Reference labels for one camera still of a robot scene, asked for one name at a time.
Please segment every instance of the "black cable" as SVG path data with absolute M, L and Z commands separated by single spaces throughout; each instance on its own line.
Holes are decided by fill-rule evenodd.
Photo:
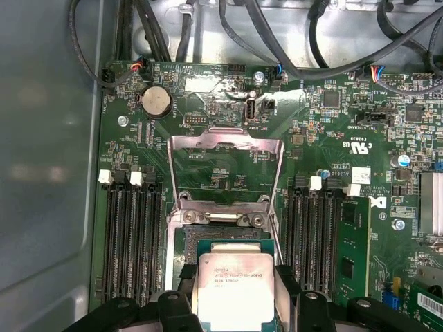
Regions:
M 117 14 L 116 52 L 115 58 L 123 60 L 123 30 L 125 26 L 125 6 L 127 0 L 120 0 Z
M 391 2 L 389 2 L 389 0 L 381 0 L 379 5 L 377 6 L 377 23 L 379 24 L 382 33 L 387 38 L 389 38 L 390 40 L 396 40 L 397 38 L 402 36 L 403 33 L 399 29 L 395 28 L 395 26 L 393 26 L 393 24 L 389 21 L 389 18 L 386 14 L 388 4 L 394 6 Z M 416 52 L 423 60 L 426 70 L 429 70 L 427 57 L 428 50 L 423 45 L 421 45 L 415 39 L 411 38 L 410 40 L 406 41 L 403 46 Z
M 75 11 L 77 9 L 77 5 L 80 2 L 80 0 L 72 0 L 71 5 L 69 6 L 69 13 L 68 13 L 68 25 L 69 25 L 69 32 L 71 34 L 71 41 L 72 45 L 74 47 L 75 54 L 77 55 L 78 61 L 80 61 L 84 71 L 91 77 L 94 81 L 99 83 L 101 86 L 104 86 L 106 88 L 115 88 L 116 86 L 122 84 L 124 81 L 127 80 L 129 76 L 131 76 L 132 72 L 127 71 L 126 73 L 123 73 L 115 82 L 105 82 L 101 78 L 99 78 L 94 72 L 89 68 L 89 65 L 87 64 L 82 49 L 80 48 L 80 43 L 78 42 L 77 37 L 77 29 L 75 28 Z
M 435 86 L 432 86 L 431 88 L 427 88 L 427 89 L 420 90 L 420 91 L 399 90 L 391 85 L 386 84 L 385 82 L 383 82 L 381 80 L 376 81 L 375 84 L 377 84 L 378 86 L 381 86 L 382 88 L 384 88 L 388 91 L 398 93 L 400 95 L 426 95 L 428 93 L 432 93 L 432 92 L 443 89 L 443 83 L 437 84 Z
M 122 43 L 122 59 L 132 59 L 132 0 L 125 1 L 124 24 L 123 24 L 123 43 Z
M 195 0 L 187 0 L 187 5 L 194 5 Z M 175 62 L 185 62 L 188 54 L 189 40 L 191 38 L 192 17 L 189 14 L 183 14 L 183 21 L 181 23 L 181 38 L 177 53 L 175 55 Z
M 268 56 L 264 55 L 263 53 L 257 51 L 246 43 L 235 31 L 232 29 L 232 27 L 229 25 L 228 21 L 226 20 L 226 1 L 225 0 L 219 0 L 219 16 L 221 21 L 221 26 L 223 27 L 226 34 L 240 47 L 247 50 L 249 53 L 254 54 L 259 59 L 263 60 L 267 64 L 272 64 L 274 66 L 277 65 L 277 62 L 275 60 L 272 60 Z
M 143 6 L 147 18 L 149 19 L 149 24 L 151 26 L 152 32 L 154 33 L 157 44 L 159 45 L 160 54 L 165 62 L 171 62 L 171 57 L 168 52 L 168 45 L 166 45 L 165 38 L 161 32 L 160 24 L 155 17 L 154 11 L 152 10 L 150 0 L 141 0 L 141 5 Z
M 443 71 L 442 71 L 442 69 L 438 68 L 435 65 L 433 56 L 434 56 L 435 41 L 437 40 L 437 36 L 440 31 L 440 26 L 442 25 L 442 23 L 443 23 L 443 18 L 439 18 L 437 23 L 434 26 L 434 29 L 432 30 L 431 38 L 429 38 L 429 51 L 428 51 L 428 55 L 427 55 L 432 71 L 434 73 L 436 73 L 437 75 L 439 75 L 440 77 L 443 77 Z
M 141 20 L 141 25 L 143 26 L 143 30 L 145 31 L 145 36 L 148 44 L 151 48 L 152 57 L 155 61 L 162 61 L 162 57 L 160 54 L 160 48 L 155 39 L 154 33 L 151 29 L 151 25 L 146 17 L 146 12 L 142 4 L 142 0 L 134 0 L 134 4 L 136 6 L 138 16 Z
M 398 39 L 392 43 L 384 46 L 377 52 L 374 52 L 362 59 L 351 62 L 344 66 L 331 68 L 331 69 L 321 69 L 321 70 L 300 70 L 293 65 L 275 35 L 272 33 L 271 28 L 266 21 L 263 12 L 258 5 L 257 0 L 245 0 L 246 9 L 248 10 L 249 16 L 257 29 L 263 42 L 268 46 L 269 50 L 275 55 L 275 57 L 280 60 L 283 67 L 293 76 L 296 76 L 304 80 L 322 80 L 325 78 L 333 77 L 346 73 L 349 71 L 354 71 L 365 64 L 376 62 L 377 60 L 385 57 L 386 55 L 392 53 L 394 50 L 403 45 L 406 41 L 410 40 L 417 33 L 423 31 L 425 27 L 430 25 L 439 17 L 443 16 L 443 7 L 438 8 L 435 12 L 427 16 L 425 19 L 421 20 L 417 25 L 413 26 L 406 33 L 400 36 Z
M 325 59 L 323 59 L 320 48 L 317 44 L 317 23 L 318 19 L 325 14 L 326 7 L 328 7 L 329 3 L 329 0 L 315 1 L 307 14 L 307 18 L 311 20 L 309 23 L 309 46 L 311 47 L 312 55 L 320 68 L 329 68 L 329 66 Z

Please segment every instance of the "white slot latch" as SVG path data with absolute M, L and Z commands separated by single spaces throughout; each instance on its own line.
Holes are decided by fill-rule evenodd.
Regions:
M 112 173 L 109 169 L 101 169 L 98 172 L 98 182 L 103 183 L 104 185 L 110 185 L 114 181 L 112 177 Z
M 132 171 L 131 178 L 130 178 L 129 182 L 132 185 L 136 185 L 137 187 L 141 187 L 141 185 L 143 183 L 142 173 L 140 171 Z
M 346 188 L 343 188 L 343 192 L 346 196 L 361 196 L 361 185 L 357 185 L 356 183 L 351 183 Z
M 321 176 L 311 176 L 309 180 L 309 190 L 321 190 Z

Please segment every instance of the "screw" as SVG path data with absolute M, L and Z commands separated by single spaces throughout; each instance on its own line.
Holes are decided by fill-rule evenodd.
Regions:
M 263 226 L 263 218 L 260 216 L 255 216 L 252 220 L 252 225 L 254 227 L 262 227 Z
M 318 295 L 315 293 L 306 293 L 308 299 L 318 299 Z
M 256 71 L 254 73 L 254 82 L 257 84 L 261 84 L 264 82 L 264 73 L 262 71 Z
M 369 308 L 371 306 L 371 303 L 369 303 L 365 299 L 360 299 L 359 301 L 357 301 L 357 304 L 359 306 L 362 306 L 363 308 Z
M 255 98 L 255 97 L 257 97 L 257 91 L 256 91 L 256 90 L 251 90 L 251 91 L 249 91 L 248 96 L 249 96 L 250 98 Z
M 406 224 L 401 219 L 395 219 L 394 222 L 392 223 L 392 228 L 394 228 L 394 230 L 404 230 L 405 227 Z
M 193 223 L 195 221 L 195 213 L 192 211 L 185 212 L 185 214 L 183 215 L 183 220 L 186 223 Z
M 127 118 L 127 116 L 119 116 L 117 118 L 117 123 L 120 127 L 126 127 L 129 123 L 129 119 Z

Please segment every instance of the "blue connector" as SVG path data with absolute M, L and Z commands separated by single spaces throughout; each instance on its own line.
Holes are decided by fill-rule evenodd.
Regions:
M 393 292 L 382 292 L 381 301 L 394 310 L 398 310 L 400 307 L 399 298 Z

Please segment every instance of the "motherboard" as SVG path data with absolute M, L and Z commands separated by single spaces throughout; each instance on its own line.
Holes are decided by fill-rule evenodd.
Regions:
M 109 65 L 119 77 L 129 62 Z M 431 74 L 386 73 L 401 89 Z M 146 62 L 102 100 L 90 310 L 177 289 L 200 240 L 274 239 L 302 288 L 443 331 L 443 95 L 363 72 Z

